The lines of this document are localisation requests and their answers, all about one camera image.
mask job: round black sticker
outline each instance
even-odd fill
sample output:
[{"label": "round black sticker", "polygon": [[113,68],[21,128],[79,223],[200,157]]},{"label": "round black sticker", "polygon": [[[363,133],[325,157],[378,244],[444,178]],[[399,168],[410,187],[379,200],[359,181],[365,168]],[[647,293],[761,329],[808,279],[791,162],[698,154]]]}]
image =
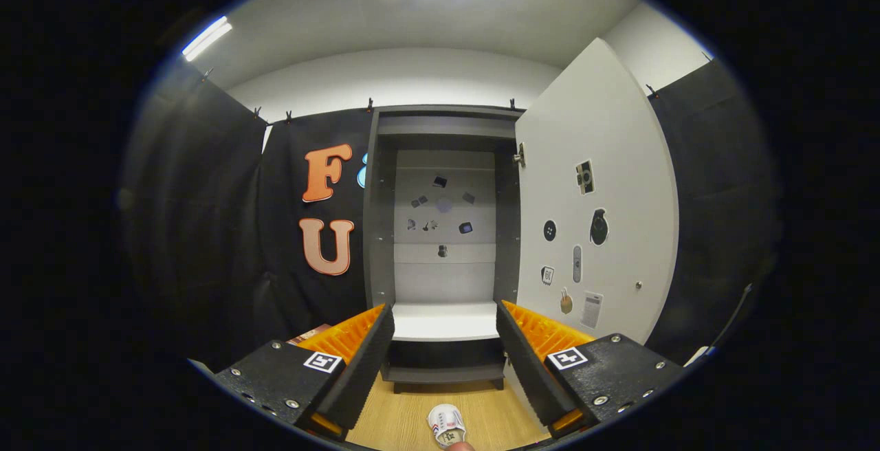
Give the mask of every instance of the round black sticker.
[{"label": "round black sticker", "polygon": [[544,238],[547,241],[553,241],[553,238],[556,238],[556,223],[552,222],[552,220],[544,223]]}]

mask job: wooden floor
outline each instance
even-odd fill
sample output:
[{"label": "wooden floor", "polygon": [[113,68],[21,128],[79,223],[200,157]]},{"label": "wooden floor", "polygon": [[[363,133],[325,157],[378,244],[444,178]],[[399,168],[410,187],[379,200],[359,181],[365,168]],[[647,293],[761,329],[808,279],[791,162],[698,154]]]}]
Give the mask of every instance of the wooden floor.
[{"label": "wooden floor", "polygon": [[346,441],[389,451],[440,449],[428,427],[428,413],[437,404],[461,410],[467,435],[477,451],[504,451],[550,437],[537,427],[507,385],[503,391],[491,382],[411,386],[414,392],[396,395],[392,382],[376,376],[357,426]]}]

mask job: white wall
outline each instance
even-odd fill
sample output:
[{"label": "white wall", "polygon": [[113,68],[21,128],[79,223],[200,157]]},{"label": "white wall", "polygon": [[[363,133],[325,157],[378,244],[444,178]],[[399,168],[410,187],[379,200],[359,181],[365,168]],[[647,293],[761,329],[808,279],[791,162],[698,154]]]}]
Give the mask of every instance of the white wall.
[{"label": "white wall", "polygon": [[713,57],[688,32],[647,3],[636,6],[603,38],[645,95],[650,95],[645,84],[659,90],[706,65],[706,56]]},{"label": "white wall", "polygon": [[381,49],[296,63],[230,88],[268,122],[340,109],[406,104],[510,105],[526,109],[562,70],[459,49]]}]

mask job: orange letter f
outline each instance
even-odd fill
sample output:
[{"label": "orange letter f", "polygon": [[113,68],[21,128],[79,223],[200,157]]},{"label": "orange letter f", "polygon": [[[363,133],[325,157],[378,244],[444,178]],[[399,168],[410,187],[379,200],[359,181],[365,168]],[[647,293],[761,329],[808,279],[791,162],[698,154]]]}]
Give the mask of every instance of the orange letter f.
[{"label": "orange letter f", "polygon": [[336,145],[305,154],[305,160],[309,162],[309,179],[305,193],[302,194],[302,201],[327,200],[333,196],[333,191],[327,187],[327,178],[329,176],[330,182],[333,184],[339,182],[339,178],[342,176],[340,159],[351,159],[351,145]]}]

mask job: orange letter u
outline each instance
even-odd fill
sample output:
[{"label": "orange letter u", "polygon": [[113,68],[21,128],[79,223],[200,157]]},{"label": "orange letter u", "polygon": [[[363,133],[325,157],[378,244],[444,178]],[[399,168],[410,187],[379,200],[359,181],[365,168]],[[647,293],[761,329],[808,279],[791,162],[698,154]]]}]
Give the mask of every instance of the orange letter u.
[{"label": "orange letter u", "polygon": [[336,235],[336,260],[328,262],[321,255],[321,229],[324,229],[324,221],[321,219],[300,219],[299,228],[302,229],[302,250],[305,252],[305,262],[312,269],[327,276],[339,276],[349,269],[351,254],[349,254],[349,235],[355,229],[355,223],[347,220],[330,221],[330,229]]}]

